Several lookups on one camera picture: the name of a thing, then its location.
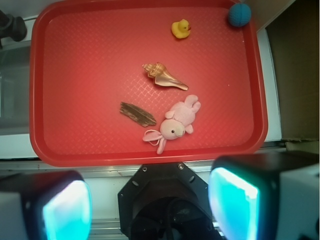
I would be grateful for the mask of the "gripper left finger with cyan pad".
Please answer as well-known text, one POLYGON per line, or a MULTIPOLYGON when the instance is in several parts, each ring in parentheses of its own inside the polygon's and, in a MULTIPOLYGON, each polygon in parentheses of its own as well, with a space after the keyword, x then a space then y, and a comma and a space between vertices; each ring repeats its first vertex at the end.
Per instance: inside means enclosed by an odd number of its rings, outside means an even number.
POLYGON ((0 179, 2 240, 86 240, 92 212, 90 187, 77 171, 0 179))

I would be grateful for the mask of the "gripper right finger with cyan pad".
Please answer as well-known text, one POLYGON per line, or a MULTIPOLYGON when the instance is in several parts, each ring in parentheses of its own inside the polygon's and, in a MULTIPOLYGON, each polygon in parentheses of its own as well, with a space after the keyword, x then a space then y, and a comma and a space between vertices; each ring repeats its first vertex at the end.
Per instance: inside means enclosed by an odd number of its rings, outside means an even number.
POLYGON ((221 156, 212 164, 208 200, 228 240, 317 240, 320 157, 308 152, 221 156))

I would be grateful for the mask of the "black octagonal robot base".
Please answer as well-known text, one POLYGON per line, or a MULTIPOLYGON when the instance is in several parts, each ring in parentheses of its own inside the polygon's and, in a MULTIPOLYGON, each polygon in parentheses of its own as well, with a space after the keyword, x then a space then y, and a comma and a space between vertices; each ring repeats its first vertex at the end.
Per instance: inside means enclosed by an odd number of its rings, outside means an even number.
POLYGON ((208 184, 184 163, 144 164, 119 191, 120 231, 130 240, 221 240, 208 184))

